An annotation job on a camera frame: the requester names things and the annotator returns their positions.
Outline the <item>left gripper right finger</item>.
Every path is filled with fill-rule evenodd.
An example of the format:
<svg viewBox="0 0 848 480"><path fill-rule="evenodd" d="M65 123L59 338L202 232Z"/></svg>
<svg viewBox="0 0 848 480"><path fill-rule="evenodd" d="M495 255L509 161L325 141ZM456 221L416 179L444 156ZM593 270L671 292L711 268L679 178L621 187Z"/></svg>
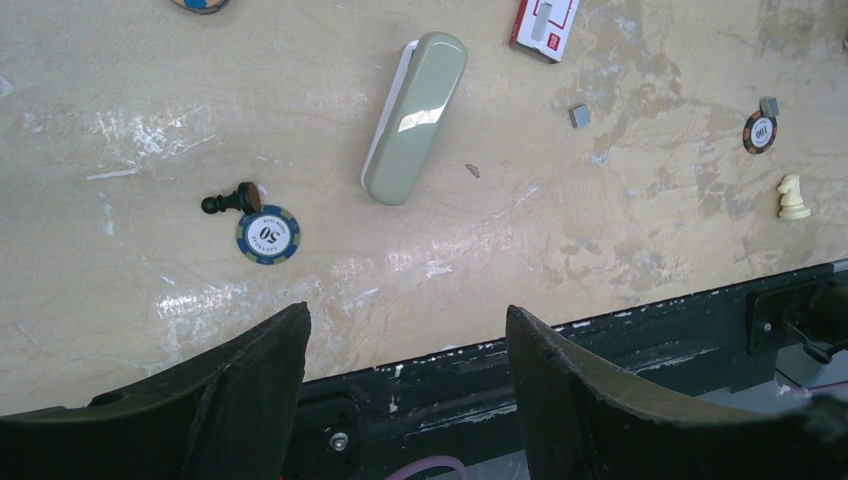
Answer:
<svg viewBox="0 0 848 480"><path fill-rule="evenodd" d="M506 345L534 479L843 479L847 405L819 396L764 415L634 375L523 308Z"/></svg>

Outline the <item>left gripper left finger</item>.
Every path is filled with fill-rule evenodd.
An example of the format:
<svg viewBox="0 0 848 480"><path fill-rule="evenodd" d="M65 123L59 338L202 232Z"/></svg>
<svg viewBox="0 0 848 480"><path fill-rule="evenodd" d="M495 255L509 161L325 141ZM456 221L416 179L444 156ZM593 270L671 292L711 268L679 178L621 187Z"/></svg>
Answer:
<svg viewBox="0 0 848 480"><path fill-rule="evenodd" d="M311 332L305 303L149 378L1 419L5 479L277 479Z"/></svg>

